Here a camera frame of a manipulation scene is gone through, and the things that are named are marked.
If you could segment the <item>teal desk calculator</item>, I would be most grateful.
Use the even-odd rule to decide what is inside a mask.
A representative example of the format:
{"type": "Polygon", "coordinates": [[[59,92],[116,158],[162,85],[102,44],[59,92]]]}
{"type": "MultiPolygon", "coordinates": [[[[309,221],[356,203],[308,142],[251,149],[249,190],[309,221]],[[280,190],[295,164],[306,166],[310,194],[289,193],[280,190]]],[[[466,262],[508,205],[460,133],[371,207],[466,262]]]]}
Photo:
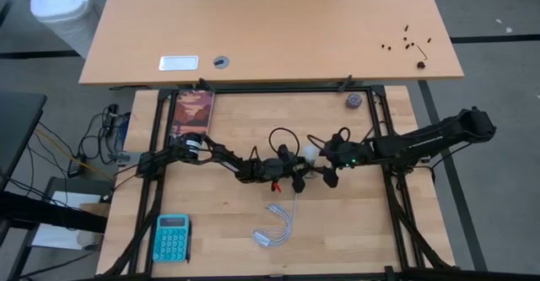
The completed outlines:
{"type": "Polygon", "coordinates": [[[190,217],[187,214],[162,214],[154,236],[154,262],[186,262],[186,241],[190,217]]]}

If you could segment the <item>white LED lightbulb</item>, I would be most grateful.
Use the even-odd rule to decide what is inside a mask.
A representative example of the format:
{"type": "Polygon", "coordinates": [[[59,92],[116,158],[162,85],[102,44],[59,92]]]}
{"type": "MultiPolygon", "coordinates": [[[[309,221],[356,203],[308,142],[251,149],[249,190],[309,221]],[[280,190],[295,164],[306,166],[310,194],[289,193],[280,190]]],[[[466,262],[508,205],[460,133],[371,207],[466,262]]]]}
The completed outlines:
{"type": "Polygon", "coordinates": [[[305,160],[311,165],[315,164],[319,152],[320,152],[319,148],[313,145],[304,146],[302,150],[302,154],[305,160]]]}

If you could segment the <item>black support beam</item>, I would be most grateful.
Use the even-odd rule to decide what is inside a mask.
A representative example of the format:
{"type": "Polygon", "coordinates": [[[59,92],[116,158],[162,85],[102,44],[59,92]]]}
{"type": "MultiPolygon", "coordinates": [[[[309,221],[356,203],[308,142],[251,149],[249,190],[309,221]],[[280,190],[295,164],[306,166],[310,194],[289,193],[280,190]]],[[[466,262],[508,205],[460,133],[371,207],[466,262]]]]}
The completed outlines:
{"type": "Polygon", "coordinates": [[[11,192],[0,192],[0,218],[103,234],[107,218],[11,192]]]}

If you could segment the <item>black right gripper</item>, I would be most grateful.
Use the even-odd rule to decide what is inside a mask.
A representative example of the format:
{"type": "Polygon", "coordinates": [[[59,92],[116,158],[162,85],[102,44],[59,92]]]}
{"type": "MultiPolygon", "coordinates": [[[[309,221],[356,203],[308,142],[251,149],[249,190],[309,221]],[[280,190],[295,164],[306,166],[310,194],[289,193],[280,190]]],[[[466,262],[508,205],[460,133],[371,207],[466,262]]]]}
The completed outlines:
{"type": "Polygon", "coordinates": [[[338,186],[338,175],[335,168],[354,168],[365,162],[365,144],[354,142],[325,143],[322,155],[331,163],[326,166],[314,167],[313,171],[322,175],[323,181],[330,187],[338,186]]]}

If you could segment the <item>white paper sheet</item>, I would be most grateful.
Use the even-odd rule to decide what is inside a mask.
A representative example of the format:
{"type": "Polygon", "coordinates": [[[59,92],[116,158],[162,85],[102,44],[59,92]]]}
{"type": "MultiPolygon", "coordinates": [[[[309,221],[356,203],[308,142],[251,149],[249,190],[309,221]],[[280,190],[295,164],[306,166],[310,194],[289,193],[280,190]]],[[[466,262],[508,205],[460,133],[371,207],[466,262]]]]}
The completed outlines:
{"type": "MultiPolygon", "coordinates": [[[[81,209],[82,204],[97,203],[100,196],[79,192],[55,191],[52,199],[61,206],[81,209]]],[[[86,230],[68,230],[65,227],[41,224],[35,232],[32,246],[50,247],[69,250],[84,250],[100,244],[102,234],[86,230]]]]}

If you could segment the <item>black power strip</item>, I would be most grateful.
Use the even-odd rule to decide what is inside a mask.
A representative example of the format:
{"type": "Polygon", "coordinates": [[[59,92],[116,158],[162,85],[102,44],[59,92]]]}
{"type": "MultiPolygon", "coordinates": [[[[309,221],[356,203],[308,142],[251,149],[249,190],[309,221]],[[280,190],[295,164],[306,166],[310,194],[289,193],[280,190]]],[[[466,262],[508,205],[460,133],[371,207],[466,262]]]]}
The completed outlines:
{"type": "Polygon", "coordinates": [[[114,123],[117,118],[118,104],[110,104],[105,110],[105,120],[103,125],[105,128],[105,135],[109,137],[112,134],[114,123]]]}

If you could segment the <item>black side table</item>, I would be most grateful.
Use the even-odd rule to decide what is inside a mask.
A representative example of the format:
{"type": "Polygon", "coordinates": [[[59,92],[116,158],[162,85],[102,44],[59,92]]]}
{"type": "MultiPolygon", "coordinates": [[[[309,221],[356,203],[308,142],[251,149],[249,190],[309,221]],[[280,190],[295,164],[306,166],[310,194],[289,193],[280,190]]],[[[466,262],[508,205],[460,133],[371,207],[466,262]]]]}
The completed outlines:
{"type": "Polygon", "coordinates": [[[0,91],[0,192],[11,176],[43,113],[43,94],[0,91]]]}

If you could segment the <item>landscape picture book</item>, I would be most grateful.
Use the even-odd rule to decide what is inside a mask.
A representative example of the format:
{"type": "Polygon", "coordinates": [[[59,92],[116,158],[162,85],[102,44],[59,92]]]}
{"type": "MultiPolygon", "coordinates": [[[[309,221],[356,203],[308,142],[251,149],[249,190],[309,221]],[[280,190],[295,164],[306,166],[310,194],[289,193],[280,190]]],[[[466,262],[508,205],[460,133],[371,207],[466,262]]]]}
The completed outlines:
{"type": "Polygon", "coordinates": [[[210,128],[214,92],[203,89],[180,90],[170,125],[170,144],[200,147],[210,128]]]}

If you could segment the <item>black power adapter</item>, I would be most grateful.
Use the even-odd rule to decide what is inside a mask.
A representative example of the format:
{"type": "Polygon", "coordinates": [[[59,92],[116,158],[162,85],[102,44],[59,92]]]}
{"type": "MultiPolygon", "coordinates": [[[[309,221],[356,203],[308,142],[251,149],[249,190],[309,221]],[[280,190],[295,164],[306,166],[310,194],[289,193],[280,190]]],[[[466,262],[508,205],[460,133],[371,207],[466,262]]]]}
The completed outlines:
{"type": "MultiPolygon", "coordinates": [[[[76,160],[85,163],[87,156],[85,154],[78,154],[75,157],[76,160]]],[[[67,168],[67,178],[74,178],[81,176],[84,173],[84,167],[77,161],[70,160],[67,168]]]]}

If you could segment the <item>grey metal bracket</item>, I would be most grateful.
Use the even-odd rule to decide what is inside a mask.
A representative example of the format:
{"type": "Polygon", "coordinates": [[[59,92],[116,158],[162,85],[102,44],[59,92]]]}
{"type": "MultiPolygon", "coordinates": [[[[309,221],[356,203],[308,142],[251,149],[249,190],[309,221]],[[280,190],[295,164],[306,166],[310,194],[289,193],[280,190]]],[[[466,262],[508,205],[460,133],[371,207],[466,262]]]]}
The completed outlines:
{"type": "Polygon", "coordinates": [[[126,166],[126,165],[136,165],[141,157],[140,152],[116,152],[113,154],[108,154],[108,157],[113,160],[114,163],[116,163],[118,166],[126,166]]]}

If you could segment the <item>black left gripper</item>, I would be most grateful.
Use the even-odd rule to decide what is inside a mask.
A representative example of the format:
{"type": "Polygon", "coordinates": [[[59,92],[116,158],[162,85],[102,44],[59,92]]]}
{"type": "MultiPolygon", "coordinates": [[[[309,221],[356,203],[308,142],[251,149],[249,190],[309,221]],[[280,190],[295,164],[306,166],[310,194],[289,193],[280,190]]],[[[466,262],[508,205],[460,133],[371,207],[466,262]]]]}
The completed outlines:
{"type": "Polygon", "coordinates": [[[311,162],[303,156],[298,156],[294,160],[283,161],[279,158],[265,159],[261,163],[259,180],[261,182],[279,181],[282,178],[291,176],[292,187],[296,193],[302,193],[305,189],[304,177],[311,172],[309,167],[311,162]]]}

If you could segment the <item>beige wooden desk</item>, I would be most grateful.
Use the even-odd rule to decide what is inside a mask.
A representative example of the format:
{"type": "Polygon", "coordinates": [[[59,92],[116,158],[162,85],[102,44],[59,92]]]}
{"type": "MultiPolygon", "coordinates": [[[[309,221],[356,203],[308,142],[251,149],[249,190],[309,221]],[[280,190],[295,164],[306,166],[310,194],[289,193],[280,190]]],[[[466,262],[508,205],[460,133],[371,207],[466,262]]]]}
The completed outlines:
{"type": "Polygon", "coordinates": [[[349,74],[451,79],[463,71],[435,0],[107,0],[80,83],[327,81],[349,74]],[[166,56],[198,56],[198,69],[160,71],[166,56]],[[213,65],[218,56],[229,58],[227,68],[213,65]]]}

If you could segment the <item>black aluminium table frame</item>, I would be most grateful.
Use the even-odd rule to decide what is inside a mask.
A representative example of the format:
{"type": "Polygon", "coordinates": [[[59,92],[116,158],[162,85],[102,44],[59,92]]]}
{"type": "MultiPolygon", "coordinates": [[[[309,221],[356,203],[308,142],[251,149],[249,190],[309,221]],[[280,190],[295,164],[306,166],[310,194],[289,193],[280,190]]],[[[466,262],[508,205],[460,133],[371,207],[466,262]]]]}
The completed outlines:
{"type": "MultiPolygon", "coordinates": [[[[257,146],[269,155],[267,136],[280,126],[301,138],[343,126],[360,137],[378,120],[399,133],[417,128],[405,87],[364,87],[362,94],[363,105],[353,111],[331,87],[221,89],[210,135],[239,154],[257,146]]],[[[150,184],[126,171],[119,182],[94,281],[540,281],[537,275],[402,267],[402,260],[413,259],[413,247],[408,235],[394,236],[387,201],[393,183],[379,167],[347,171],[335,189],[316,179],[299,197],[289,184],[271,192],[215,165],[177,163],[150,184]],[[153,263],[145,235],[135,268],[114,269],[138,218],[149,211],[143,197],[157,202],[159,213],[191,217],[190,263],[153,263]]]]}

